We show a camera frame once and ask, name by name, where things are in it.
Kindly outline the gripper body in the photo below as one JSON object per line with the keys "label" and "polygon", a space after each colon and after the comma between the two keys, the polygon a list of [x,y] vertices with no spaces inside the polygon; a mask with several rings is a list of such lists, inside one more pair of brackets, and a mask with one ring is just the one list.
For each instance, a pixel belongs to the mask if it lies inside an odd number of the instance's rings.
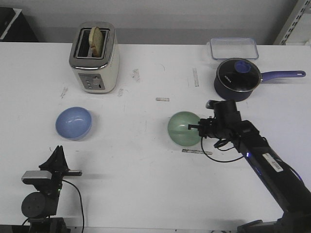
{"label": "gripper body", "polygon": [[198,122],[198,133],[204,138],[231,139],[233,125],[242,121],[240,114],[225,114],[214,118],[202,118]]}
{"label": "gripper body", "polygon": [[50,181],[36,184],[36,190],[48,196],[59,196],[64,177],[82,176],[82,170],[69,170],[65,172],[54,171],[50,173],[52,174],[52,179]]}

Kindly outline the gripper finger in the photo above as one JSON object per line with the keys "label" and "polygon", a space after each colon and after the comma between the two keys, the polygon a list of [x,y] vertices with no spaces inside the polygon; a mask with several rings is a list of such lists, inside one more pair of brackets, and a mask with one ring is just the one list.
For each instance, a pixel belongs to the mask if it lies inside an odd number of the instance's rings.
{"label": "gripper finger", "polygon": [[191,129],[199,129],[200,128],[200,125],[194,125],[194,124],[189,124],[188,125],[188,129],[191,130]]}
{"label": "gripper finger", "polygon": [[40,170],[53,172],[57,168],[60,146],[57,146],[46,162],[39,165]]}
{"label": "gripper finger", "polygon": [[59,161],[60,161],[61,170],[62,171],[69,171],[69,167],[68,167],[68,164],[66,162],[63,146],[59,147]]}

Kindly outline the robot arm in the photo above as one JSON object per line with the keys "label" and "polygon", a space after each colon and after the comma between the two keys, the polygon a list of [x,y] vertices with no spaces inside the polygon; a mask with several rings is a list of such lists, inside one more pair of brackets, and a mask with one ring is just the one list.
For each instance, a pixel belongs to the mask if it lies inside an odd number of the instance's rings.
{"label": "robot arm", "polygon": [[62,146],[57,146],[39,170],[26,171],[21,177],[24,184],[33,185],[35,192],[25,197],[21,211],[30,223],[30,233],[70,233],[62,217],[55,217],[64,177],[78,177],[81,170],[71,170]]}
{"label": "robot arm", "polygon": [[275,222],[252,221],[237,228],[239,233],[309,233],[311,231],[311,193],[292,168],[272,150],[266,139],[239,112],[200,119],[196,125],[200,137],[229,141],[243,155],[283,215]]}

